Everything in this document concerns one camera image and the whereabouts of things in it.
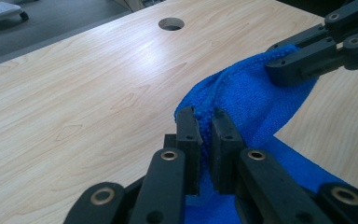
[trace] floor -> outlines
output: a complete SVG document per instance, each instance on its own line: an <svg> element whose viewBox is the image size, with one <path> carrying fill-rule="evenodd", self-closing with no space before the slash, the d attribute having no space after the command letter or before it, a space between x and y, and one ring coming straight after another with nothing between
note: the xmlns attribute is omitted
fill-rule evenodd
<svg viewBox="0 0 358 224"><path fill-rule="evenodd" d="M126 16L115 0L6 0L29 15L0 21L0 63Z"/></svg>

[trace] chair leg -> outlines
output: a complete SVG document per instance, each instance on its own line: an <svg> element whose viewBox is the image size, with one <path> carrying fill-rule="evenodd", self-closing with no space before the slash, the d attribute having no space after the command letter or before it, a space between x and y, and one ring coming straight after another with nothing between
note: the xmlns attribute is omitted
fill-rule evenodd
<svg viewBox="0 0 358 224"><path fill-rule="evenodd" d="M23 21L28 21L30 18L28 17L28 14L26 12L22 12L20 13L20 16L22 18Z"/></svg>

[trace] desk grommet hole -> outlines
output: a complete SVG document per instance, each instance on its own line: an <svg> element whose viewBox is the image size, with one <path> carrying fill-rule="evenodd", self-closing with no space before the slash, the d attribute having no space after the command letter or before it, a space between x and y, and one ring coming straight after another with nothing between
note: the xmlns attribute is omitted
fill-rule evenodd
<svg viewBox="0 0 358 224"><path fill-rule="evenodd" d="M178 18L165 18L158 22L158 26L166 31L177 31L185 26L185 22Z"/></svg>

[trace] blue microfiber cloth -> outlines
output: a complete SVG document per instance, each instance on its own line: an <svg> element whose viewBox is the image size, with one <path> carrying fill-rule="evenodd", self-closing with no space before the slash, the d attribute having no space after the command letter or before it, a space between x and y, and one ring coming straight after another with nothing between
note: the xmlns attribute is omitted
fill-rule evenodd
<svg viewBox="0 0 358 224"><path fill-rule="evenodd" d="M210 124L215 108L228 112L248 147L269 151L298 184L316 191L324 182L339 181L272 135L296 113L316 79L294 87L273 85L265 64L297 51L294 45L255 55L205 78L183 99L175 111L195 108L204 141L201 156L200 196L186 196L186 223L240 223L233 196L213 190L207 160Z"/></svg>

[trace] table surface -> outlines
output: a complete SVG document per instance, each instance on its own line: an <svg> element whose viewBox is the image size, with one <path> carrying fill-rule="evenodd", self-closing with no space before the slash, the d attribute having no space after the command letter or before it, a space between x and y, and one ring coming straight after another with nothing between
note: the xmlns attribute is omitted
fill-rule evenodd
<svg viewBox="0 0 358 224"><path fill-rule="evenodd" d="M164 18L179 31L158 27ZM322 18L276 1L169 0L0 64L0 223L62 223L145 174L203 78ZM276 136L358 188L358 71L320 78Z"/></svg>

